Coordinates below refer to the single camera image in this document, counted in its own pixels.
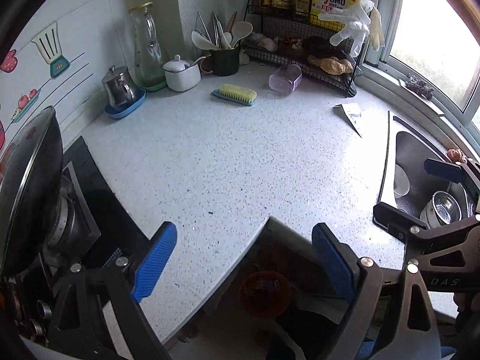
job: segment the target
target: metal oil pot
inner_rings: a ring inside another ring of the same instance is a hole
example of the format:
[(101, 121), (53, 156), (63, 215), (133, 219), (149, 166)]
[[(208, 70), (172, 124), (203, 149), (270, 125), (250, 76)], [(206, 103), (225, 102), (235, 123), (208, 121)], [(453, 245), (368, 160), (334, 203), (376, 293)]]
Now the metal oil pot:
[(145, 93), (131, 79), (126, 66), (110, 67), (109, 73), (102, 79), (102, 84), (109, 95), (110, 105), (120, 112), (138, 101)]

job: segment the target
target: hand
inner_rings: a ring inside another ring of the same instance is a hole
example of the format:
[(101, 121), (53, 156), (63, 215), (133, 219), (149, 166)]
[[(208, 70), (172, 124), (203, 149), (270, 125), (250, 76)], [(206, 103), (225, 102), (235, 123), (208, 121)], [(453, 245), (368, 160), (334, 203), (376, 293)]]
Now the hand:
[[(465, 311), (465, 299), (466, 295), (463, 293), (456, 293), (453, 296), (453, 301), (455, 304), (458, 306), (458, 312), (464, 312)], [(471, 305), (471, 310), (472, 312), (480, 311), (480, 294), (477, 294), (472, 301)]]

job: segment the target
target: jar lid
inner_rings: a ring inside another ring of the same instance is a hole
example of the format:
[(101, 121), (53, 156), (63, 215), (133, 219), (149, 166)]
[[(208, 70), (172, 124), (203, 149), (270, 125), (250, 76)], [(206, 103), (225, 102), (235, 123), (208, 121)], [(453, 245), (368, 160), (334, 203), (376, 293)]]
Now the jar lid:
[(190, 67), (190, 63), (181, 59), (180, 55), (175, 55), (173, 61), (169, 61), (163, 65), (166, 71), (171, 73), (179, 73)]
[(130, 8), (130, 9), (128, 10), (128, 13), (132, 13), (132, 12), (138, 11), (139, 9), (148, 7), (148, 6), (152, 5), (152, 4), (153, 4), (153, 3), (152, 3), (151, 1), (149, 1), (148, 3), (142, 4), (142, 5), (137, 5), (136, 7)]
[(112, 81), (117, 77), (120, 77), (122, 74), (126, 72), (128, 72), (128, 67), (126, 66), (120, 66), (120, 67), (110, 66), (109, 72), (105, 74), (104, 78), (102, 78), (102, 84), (108, 83), (109, 81)]

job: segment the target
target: metal sink basin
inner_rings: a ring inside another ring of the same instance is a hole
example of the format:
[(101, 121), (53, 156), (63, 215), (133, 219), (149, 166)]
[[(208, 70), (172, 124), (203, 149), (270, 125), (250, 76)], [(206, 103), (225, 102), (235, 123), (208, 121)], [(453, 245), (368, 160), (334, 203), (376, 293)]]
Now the metal sink basin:
[[(446, 149), (432, 141), (433, 139), (428, 140), (401, 118), (389, 113), (389, 139), (379, 202), (388, 203), (409, 215), (420, 218), (420, 213), (431, 200), (432, 195), (436, 191), (448, 190), (448, 181), (428, 175), (423, 170), (423, 162), (427, 158), (449, 161)], [(393, 193), (395, 164), (405, 171), (410, 181), (409, 193), (397, 199)], [(452, 184), (448, 193), (460, 205), (462, 218), (468, 218), (474, 214), (473, 204), (460, 184)]]

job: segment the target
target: wok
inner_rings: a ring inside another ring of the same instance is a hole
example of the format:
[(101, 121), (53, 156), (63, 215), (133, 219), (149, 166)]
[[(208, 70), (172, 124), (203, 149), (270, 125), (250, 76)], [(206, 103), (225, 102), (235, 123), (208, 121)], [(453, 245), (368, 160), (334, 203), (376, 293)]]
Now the wok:
[(62, 166), (62, 136), (55, 109), (48, 107), (0, 159), (0, 276), (26, 269), (55, 225)]

